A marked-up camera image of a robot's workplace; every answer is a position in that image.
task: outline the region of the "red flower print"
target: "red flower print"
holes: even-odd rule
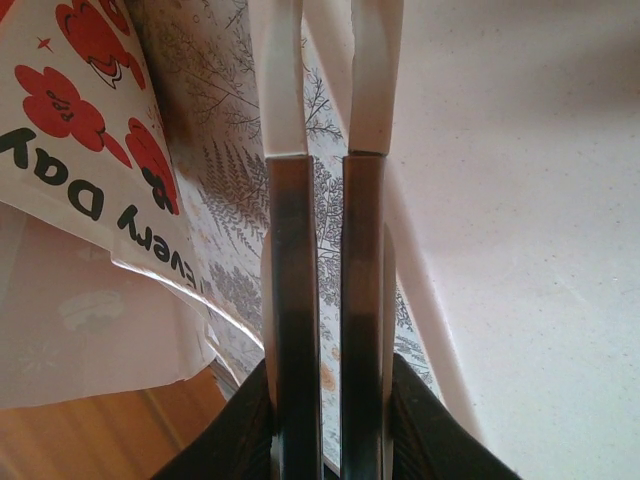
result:
[[[56,138],[66,138],[71,134],[93,152],[107,147],[118,160],[131,168],[124,149],[106,132],[100,112],[80,98],[78,90],[67,77],[50,67],[39,73],[25,65],[18,65],[15,75],[22,88],[30,94],[22,102],[22,107],[36,127]]]
[[[162,150],[147,128],[137,118],[129,119],[129,133],[125,141],[142,176],[153,188],[153,199],[161,209],[178,215],[178,192],[171,169]]]
[[[127,19],[124,17],[120,7],[116,4],[116,0],[100,0],[100,5],[102,5],[102,9],[104,10],[104,13],[107,14],[107,17],[109,17],[113,24],[118,27],[118,30],[125,35],[129,35],[131,33],[129,31]]]
[[[131,69],[140,88],[145,88],[140,65],[133,55],[124,49],[100,12],[87,0],[73,0],[73,7],[58,5],[56,19],[60,30],[74,50],[93,67],[107,85],[115,89],[115,82],[122,78],[122,67],[127,67]]]

